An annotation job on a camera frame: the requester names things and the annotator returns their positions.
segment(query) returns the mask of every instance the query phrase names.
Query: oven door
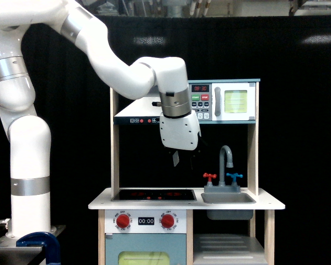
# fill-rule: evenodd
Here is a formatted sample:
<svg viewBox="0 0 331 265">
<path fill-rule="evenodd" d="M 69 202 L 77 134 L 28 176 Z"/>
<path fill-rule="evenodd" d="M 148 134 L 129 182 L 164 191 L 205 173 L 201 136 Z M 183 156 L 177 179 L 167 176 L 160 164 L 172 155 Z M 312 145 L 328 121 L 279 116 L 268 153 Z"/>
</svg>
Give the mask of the oven door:
<svg viewBox="0 0 331 265">
<path fill-rule="evenodd" d="M 106 265 L 186 265 L 186 234 L 112 234 Z"/>
<path fill-rule="evenodd" d="M 255 120 L 255 82 L 213 83 L 212 120 Z"/>
</svg>

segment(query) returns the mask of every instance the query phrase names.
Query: digital display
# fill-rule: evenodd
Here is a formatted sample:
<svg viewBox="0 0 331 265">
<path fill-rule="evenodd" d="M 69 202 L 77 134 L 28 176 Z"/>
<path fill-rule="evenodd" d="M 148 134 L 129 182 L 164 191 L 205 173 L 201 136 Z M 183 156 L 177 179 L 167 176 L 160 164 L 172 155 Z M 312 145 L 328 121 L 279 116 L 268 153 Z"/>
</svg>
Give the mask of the digital display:
<svg viewBox="0 0 331 265">
<path fill-rule="evenodd" d="M 191 86 L 191 92 L 209 92 L 209 84 L 194 84 Z"/>
<path fill-rule="evenodd" d="M 139 217 L 138 225 L 154 225 L 154 217 Z"/>
</svg>

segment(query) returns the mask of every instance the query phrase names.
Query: red button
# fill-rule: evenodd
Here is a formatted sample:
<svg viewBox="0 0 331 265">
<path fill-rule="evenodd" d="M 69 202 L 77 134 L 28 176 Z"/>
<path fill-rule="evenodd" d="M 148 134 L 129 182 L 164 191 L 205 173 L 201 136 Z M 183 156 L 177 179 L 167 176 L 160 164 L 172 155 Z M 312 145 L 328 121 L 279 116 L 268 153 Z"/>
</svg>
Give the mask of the red button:
<svg viewBox="0 0 331 265">
<path fill-rule="evenodd" d="M 162 217 L 161 224 L 165 228 L 171 228 L 174 225 L 174 218 L 170 214 L 166 214 Z"/>
<path fill-rule="evenodd" d="M 116 218 L 116 225 L 120 228 L 126 228 L 130 223 L 130 218 L 126 214 L 121 214 Z"/>
<path fill-rule="evenodd" d="M 208 100 L 209 99 L 209 94 L 202 94 L 201 95 L 201 100 Z"/>
</svg>

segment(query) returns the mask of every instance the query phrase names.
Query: wooden post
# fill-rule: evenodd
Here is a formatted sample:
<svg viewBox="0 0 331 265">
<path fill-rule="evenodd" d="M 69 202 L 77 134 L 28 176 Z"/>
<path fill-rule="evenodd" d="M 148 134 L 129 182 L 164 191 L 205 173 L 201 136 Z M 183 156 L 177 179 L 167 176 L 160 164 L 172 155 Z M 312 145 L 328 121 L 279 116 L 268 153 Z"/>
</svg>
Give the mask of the wooden post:
<svg viewBox="0 0 331 265">
<path fill-rule="evenodd" d="M 249 220 L 248 234 L 250 237 L 256 237 L 256 210 L 254 210 L 253 218 Z"/>
<path fill-rule="evenodd" d="M 114 125 L 118 111 L 119 95 L 110 89 L 110 145 L 111 145 L 111 197 L 119 192 L 119 126 Z"/>
<path fill-rule="evenodd" d="M 194 212 L 186 210 L 186 265 L 194 263 Z"/>
<path fill-rule="evenodd" d="M 104 210 L 98 210 L 98 265 L 105 265 Z"/>
<path fill-rule="evenodd" d="M 265 210 L 265 259 L 275 264 L 275 210 Z"/>
<path fill-rule="evenodd" d="M 248 189 L 259 195 L 259 82 L 255 90 L 255 124 L 248 124 Z"/>
</svg>

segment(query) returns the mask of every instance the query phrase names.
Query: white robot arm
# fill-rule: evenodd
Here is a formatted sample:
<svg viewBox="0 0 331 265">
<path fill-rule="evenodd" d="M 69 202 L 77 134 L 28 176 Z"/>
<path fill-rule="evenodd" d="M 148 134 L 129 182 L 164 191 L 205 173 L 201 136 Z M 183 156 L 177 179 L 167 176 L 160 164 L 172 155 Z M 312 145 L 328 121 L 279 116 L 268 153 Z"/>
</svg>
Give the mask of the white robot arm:
<svg viewBox="0 0 331 265">
<path fill-rule="evenodd" d="M 193 150 L 200 127 L 191 111 L 182 59 L 144 57 L 131 66 L 108 44 L 108 30 L 74 0 L 0 1 L 0 118 L 11 145 L 12 234 L 16 239 L 50 227 L 50 130 L 36 116 L 35 92 L 20 45 L 30 24 L 45 23 L 85 52 L 97 75 L 130 99 L 158 86 L 160 132 L 167 147 Z"/>
<path fill-rule="evenodd" d="M 195 113 L 191 112 L 182 59 L 144 57 L 128 66 L 111 50 L 107 27 L 74 0 L 0 1 L 0 29 L 12 30 L 17 25 L 32 23 L 45 23 L 73 42 L 87 54 L 97 75 L 126 98 L 142 98 L 157 85 L 163 110 L 160 129 L 163 144 L 176 149 L 196 148 L 200 127 Z M 8 52 L 22 56 L 19 45 Z M 3 56 L 0 50 L 0 59 L 5 58 L 7 54 Z M 0 62 L 0 70 L 3 63 L 4 67 L 10 64 L 7 60 Z"/>
</svg>

